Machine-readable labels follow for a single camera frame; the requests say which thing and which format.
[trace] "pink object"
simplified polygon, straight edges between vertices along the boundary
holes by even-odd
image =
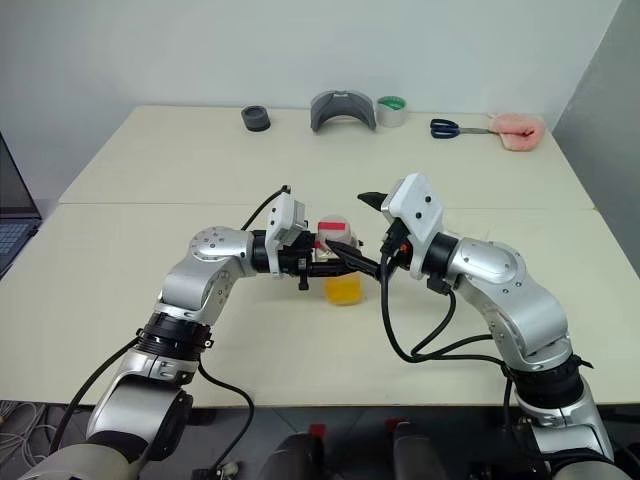
[[[505,113],[489,122],[489,130],[500,134],[502,144],[507,150],[528,152],[535,147],[544,135],[544,122],[521,113]]]

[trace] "black connector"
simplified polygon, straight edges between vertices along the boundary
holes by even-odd
[[[440,275],[441,277],[446,276],[447,270],[449,269],[449,261],[457,245],[457,238],[442,232],[436,233],[424,257],[422,273]]]
[[[387,233],[380,247],[380,252],[393,257],[400,246],[409,236],[409,229],[399,218],[396,218],[391,226],[387,229]]]
[[[208,468],[199,468],[191,472],[191,480],[213,480],[217,477],[212,477]]]
[[[209,325],[180,320],[166,313],[153,313],[137,335],[136,350],[191,362],[212,345]],[[189,383],[191,377],[193,373],[185,376],[183,384]]]
[[[515,383],[518,395],[529,405],[562,408],[577,402],[582,396],[584,384],[578,369],[584,364],[579,356],[571,355],[561,365],[541,372],[508,369],[507,378]]]
[[[437,274],[433,273],[427,279],[427,288],[432,290],[440,295],[449,295],[451,292],[451,285],[444,281],[444,278]]]

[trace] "white cable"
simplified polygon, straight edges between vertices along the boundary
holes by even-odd
[[[9,412],[9,415],[14,413],[18,408],[23,406],[29,406],[33,410],[33,416],[29,422],[24,426],[24,430],[20,433],[0,433],[0,436],[9,437],[8,439],[0,441],[0,450],[9,449],[9,452],[0,459],[0,466],[2,466],[9,458],[13,456],[16,449],[20,448],[20,454],[23,461],[30,467],[35,466],[38,463],[38,458],[45,458],[43,455],[33,455],[31,451],[31,445],[29,439],[33,431],[36,428],[51,428],[55,430],[52,425],[38,425],[42,416],[44,415],[46,406],[41,405],[37,407],[34,403],[19,403],[16,402],[1,402],[0,410]]]

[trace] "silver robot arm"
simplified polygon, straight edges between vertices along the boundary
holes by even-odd
[[[388,235],[397,233],[394,227],[399,225],[411,244],[408,269],[413,278],[426,274],[444,281],[481,313],[516,386],[518,404],[532,420],[539,451],[586,448],[613,460],[589,386],[578,373],[582,361],[573,354],[566,314],[531,278],[520,253],[501,243],[447,235],[442,206],[421,174],[407,176],[382,195],[359,198],[386,216],[392,224]],[[582,463],[581,474],[586,463],[591,462]],[[607,478],[627,478],[616,467],[604,465],[592,471],[611,467],[615,473]],[[580,478],[604,478],[598,475]]]
[[[236,280],[267,272],[276,278],[347,273],[343,265],[312,271],[313,241],[304,205],[288,193],[276,199],[266,231],[211,227],[195,235],[93,410],[86,441],[58,450],[21,480],[134,480],[148,461],[173,453],[193,401],[182,386],[212,345],[210,327]]]

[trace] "white wall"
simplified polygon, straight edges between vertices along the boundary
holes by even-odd
[[[619,0],[0,0],[0,129],[57,198],[142,103],[414,110],[555,124]]]

